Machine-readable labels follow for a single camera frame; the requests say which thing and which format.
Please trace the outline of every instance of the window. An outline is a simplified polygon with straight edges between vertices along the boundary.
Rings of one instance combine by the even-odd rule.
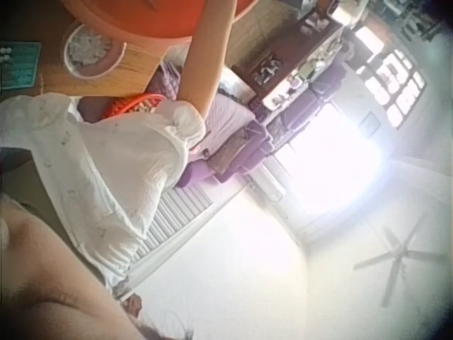
[[[398,49],[387,53],[384,59],[368,60],[356,73],[384,107],[395,128],[404,123],[426,86],[414,63]]]
[[[377,55],[384,49],[385,44],[368,27],[359,29],[355,33],[355,36],[361,39],[374,55]]]
[[[380,165],[379,150],[330,103],[275,158],[312,215],[353,202]]]

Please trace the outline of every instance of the teal mat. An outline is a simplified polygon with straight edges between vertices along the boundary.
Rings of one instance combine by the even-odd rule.
[[[41,44],[39,42],[0,41],[0,89],[26,89],[35,85]]]

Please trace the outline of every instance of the ceiling fan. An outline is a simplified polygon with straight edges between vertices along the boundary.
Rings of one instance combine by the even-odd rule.
[[[398,237],[387,228],[384,229],[384,236],[386,237],[387,241],[391,245],[391,250],[373,257],[372,259],[365,260],[363,262],[359,262],[354,266],[354,270],[364,269],[375,264],[379,264],[386,260],[393,260],[391,265],[389,279],[387,281],[387,285],[384,291],[384,296],[382,298],[382,307],[386,308],[389,306],[391,296],[394,292],[396,282],[398,280],[398,275],[401,271],[401,265],[403,264],[404,259],[411,259],[415,261],[424,261],[433,264],[445,264],[449,261],[449,258],[445,254],[437,253],[437,252],[427,252],[427,251],[418,251],[418,250],[410,250],[408,248],[409,244],[413,240],[415,234],[423,225],[426,220],[426,214],[423,214],[420,219],[416,222],[415,226],[409,232],[408,236],[404,240],[404,242],[400,242]]]

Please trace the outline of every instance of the person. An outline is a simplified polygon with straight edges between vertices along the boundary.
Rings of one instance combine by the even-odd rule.
[[[108,119],[104,124],[87,126],[61,117],[61,110],[67,111],[68,102],[60,95],[22,97],[0,104],[3,105],[0,146],[31,150],[55,216],[75,248],[71,251],[71,244],[63,242],[52,230],[53,226],[43,221],[46,216],[39,218],[38,212],[33,213],[33,207],[2,195],[2,336],[8,335],[11,339],[168,339],[126,315],[105,286],[80,261],[79,255],[88,259],[107,281],[110,276],[110,286],[120,275],[114,275],[116,269],[109,263],[109,256],[118,261],[126,258],[124,269],[127,263],[130,265],[131,253],[137,250],[137,242],[141,242],[155,212],[156,204],[151,204],[152,209],[147,208],[150,199],[159,200],[162,190],[184,168],[188,150],[205,133],[203,120],[219,84],[236,2],[205,0],[183,68],[177,100],[163,103],[153,115],[130,113],[117,120]],[[38,110],[37,115],[30,114],[33,109]],[[92,137],[91,129],[97,137]],[[124,137],[117,144],[112,131]],[[103,134],[111,137],[108,142],[112,144],[103,150],[104,160],[101,161],[103,152],[96,138]],[[150,144],[157,140],[157,146]],[[136,156],[134,146],[148,150],[148,154],[137,159],[128,157],[129,154]],[[159,147],[165,152],[158,153]],[[124,159],[118,159],[114,152]],[[122,172],[122,177],[109,178],[107,173],[113,171],[112,167],[130,169],[132,173]],[[133,183],[136,179],[133,176],[137,174],[148,177],[140,177],[141,183]],[[2,184],[2,190],[10,182]],[[24,191],[34,192],[32,188]]]

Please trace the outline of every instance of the picture frame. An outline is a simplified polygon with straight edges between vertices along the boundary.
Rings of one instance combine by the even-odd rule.
[[[369,140],[380,127],[381,122],[372,111],[370,111],[359,124],[359,130],[367,140]]]

